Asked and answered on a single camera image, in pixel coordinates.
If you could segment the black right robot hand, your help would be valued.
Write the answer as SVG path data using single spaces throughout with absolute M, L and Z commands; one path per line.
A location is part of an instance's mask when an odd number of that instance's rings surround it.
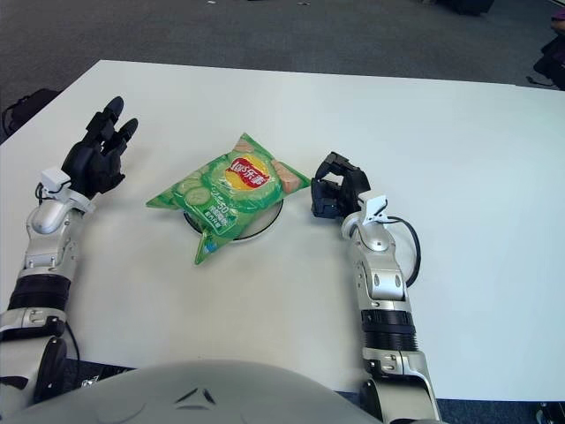
M 313 215 L 337 219 L 358 212 L 358 196 L 371 190 L 366 174 L 336 152 L 330 152 L 311 180 Z

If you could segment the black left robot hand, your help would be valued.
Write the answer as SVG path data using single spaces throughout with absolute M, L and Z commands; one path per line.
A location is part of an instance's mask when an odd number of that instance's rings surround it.
M 102 111 L 94 114 L 83 139 L 73 145 L 62 171 L 70 178 L 70 188 L 89 200 L 116 188 L 125 178 L 121 156 L 136 132 L 139 121 L 132 118 L 115 128 L 124 108 L 121 96 L 114 97 Z

